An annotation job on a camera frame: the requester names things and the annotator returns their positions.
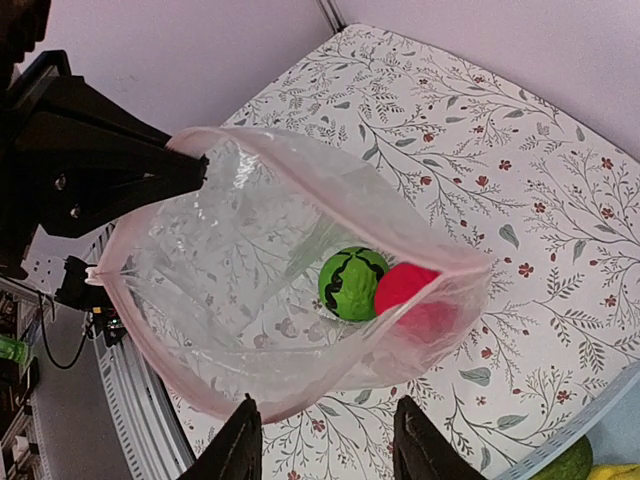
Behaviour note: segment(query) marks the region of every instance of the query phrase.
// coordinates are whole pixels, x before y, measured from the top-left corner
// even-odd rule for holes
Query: red object
[[[440,276],[440,272],[401,263],[382,277],[376,290],[374,308],[377,315],[411,299],[423,287]],[[433,343],[451,330],[457,309],[444,302],[420,303],[398,320],[398,325],[426,343]]]

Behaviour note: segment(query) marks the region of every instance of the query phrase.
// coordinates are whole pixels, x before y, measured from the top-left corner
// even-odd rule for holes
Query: wire
[[[80,340],[80,345],[78,346],[78,350],[76,351],[76,354],[73,357],[73,360],[71,360],[71,362],[68,363],[67,365],[62,365],[61,363],[58,363],[55,358],[53,358],[53,355],[51,354],[51,349],[49,348],[49,340],[47,339],[46,322],[44,320],[44,303],[42,301],[42,297],[43,297],[42,292],[38,292],[38,302],[40,304],[40,312],[41,312],[41,316],[42,316],[42,340],[44,342],[44,349],[47,352],[47,356],[49,357],[49,360],[51,360],[51,363],[56,368],[59,368],[60,370],[69,370],[80,359],[80,354],[82,354],[82,349],[84,348],[84,344],[87,341],[87,336],[89,336],[88,333],[89,333],[89,331],[91,329],[91,325],[93,324],[93,322],[89,323],[85,327],[85,331],[82,333],[82,340]],[[46,298],[51,303],[51,321],[55,322],[56,321],[56,304],[53,301],[53,298],[48,297],[48,296]]]

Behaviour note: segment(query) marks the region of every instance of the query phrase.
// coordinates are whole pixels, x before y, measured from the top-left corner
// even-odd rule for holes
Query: wall
[[[635,0],[337,0],[366,23],[514,81],[640,159]]]
[[[52,3],[38,51],[67,50],[74,73],[168,133],[221,123],[331,36],[315,0]],[[87,243],[35,246],[62,256]]]

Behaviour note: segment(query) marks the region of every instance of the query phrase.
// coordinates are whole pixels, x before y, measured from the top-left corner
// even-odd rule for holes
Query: plastic bag
[[[269,423],[331,389],[416,378],[485,308],[490,259],[439,238],[361,160],[279,130],[189,129],[167,146],[207,155],[205,186],[121,218],[92,277],[194,408],[225,418],[250,394]],[[351,246],[442,274],[370,322],[344,322],[319,303],[317,277]],[[437,335],[398,323],[424,308],[447,317]]]

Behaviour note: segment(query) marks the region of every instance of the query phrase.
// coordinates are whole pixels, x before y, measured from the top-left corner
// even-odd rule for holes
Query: floral tablecloth
[[[351,152],[434,228],[495,257],[490,305],[455,353],[419,380],[330,393],[265,427],[266,477],[392,478],[392,416],[404,394],[495,477],[640,358],[640,165],[545,100],[354,25],[228,124]],[[221,424],[172,397],[200,453]]]

